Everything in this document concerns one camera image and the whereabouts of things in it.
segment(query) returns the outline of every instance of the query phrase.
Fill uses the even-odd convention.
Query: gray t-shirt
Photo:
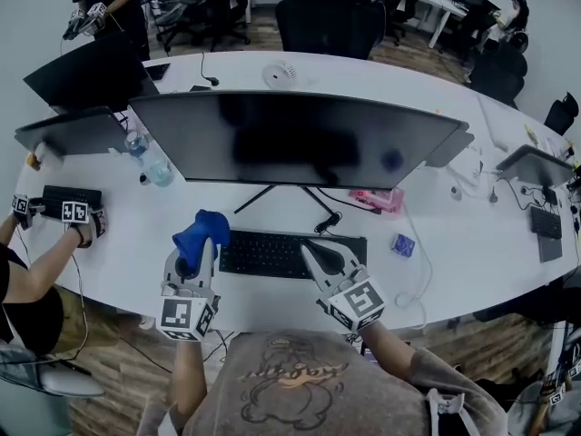
[[[409,382],[369,362],[338,334],[254,333],[231,342],[220,375],[185,425],[193,435],[429,434],[425,394],[465,394],[482,436],[507,434],[507,416],[474,382],[426,350]],[[173,420],[176,432],[181,425]]]

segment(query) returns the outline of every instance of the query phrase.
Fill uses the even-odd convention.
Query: wooden floor
[[[257,8],[252,18],[253,22],[247,29],[250,45],[225,38],[216,50],[281,50],[272,8]],[[164,57],[165,53],[154,35],[151,39],[152,56]],[[171,55],[209,50],[210,41],[200,47],[190,46],[187,39],[183,41],[184,44],[177,44],[172,49]],[[428,37],[413,30],[402,39],[400,47],[395,47],[390,39],[384,40],[373,49],[370,59],[456,83],[463,76],[463,69],[453,55],[440,55],[438,51],[428,49]],[[468,377],[488,378],[496,382],[510,382],[511,371],[515,367],[525,375],[544,367],[550,348],[550,333],[517,315],[489,323],[477,322],[467,315],[458,322],[430,324],[421,332],[398,332],[413,346],[428,347],[447,363],[462,365]],[[174,343],[165,340],[155,330],[137,331],[127,339],[163,367],[168,370],[172,368]],[[217,334],[210,333],[203,345],[204,356],[219,344]],[[206,362],[209,384],[214,382],[223,357],[224,349],[220,348]],[[77,435],[133,436],[146,403],[154,399],[162,400],[168,389],[169,373],[150,363],[125,342],[114,348],[82,351],[78,362],[94,374],[106,394],[99,399],[71,400],[74,434]]]

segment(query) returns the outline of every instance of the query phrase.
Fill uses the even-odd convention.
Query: blue cloth
[[[198,266],[202,256],[203,245],[206,239],[212,239],[214,244],[214,260],[218,256],[218,244],[228,247],[230,243],[230,225],[226,217],[218,212],[200,210],[196,214],[196,221],[188,229],[174,234],[172,239],[190,269]]]

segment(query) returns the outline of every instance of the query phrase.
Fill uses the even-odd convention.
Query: water bottle
[[[139,164],[147,179],[159,187],[165,187],[172,183],[172,164],[168,162],[155,144],[150,144],[145,137],[131,131],[127,134],[125,145],[129,155]]]

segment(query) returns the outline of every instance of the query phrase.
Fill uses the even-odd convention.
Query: pink object
[[[393,191],[350,191],[349,197],[374,208],[380,208],[387,213],[401,213],[404,192],[401,189]]]

